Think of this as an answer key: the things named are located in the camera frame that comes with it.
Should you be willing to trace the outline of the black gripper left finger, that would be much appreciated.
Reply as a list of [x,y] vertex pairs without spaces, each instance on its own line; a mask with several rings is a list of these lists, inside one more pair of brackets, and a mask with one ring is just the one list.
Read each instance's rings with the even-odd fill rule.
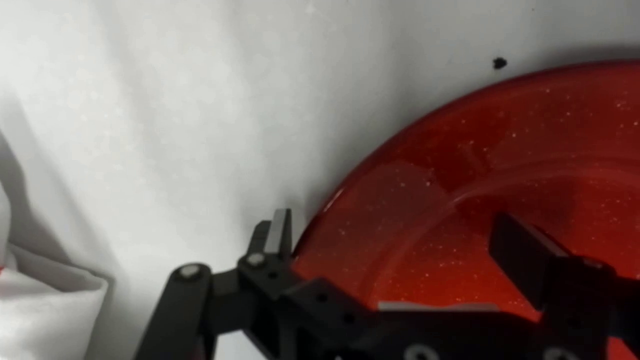
[[167,281],[135,360],[217,360],[242,332],[265,360],[361,360],[349,332],[359,306],[293,271],[293,213],[257,224],[233,271],[189,262]]

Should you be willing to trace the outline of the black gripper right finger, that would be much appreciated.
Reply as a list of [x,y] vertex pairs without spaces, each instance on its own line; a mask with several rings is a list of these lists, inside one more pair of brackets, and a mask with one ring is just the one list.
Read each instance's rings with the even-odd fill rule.
[[621,340],[640,359],[640,282],[605,261],[575,254],[538,226],[499,213],[488,253],[541,313],[531,354],[538,360],[609,360]]

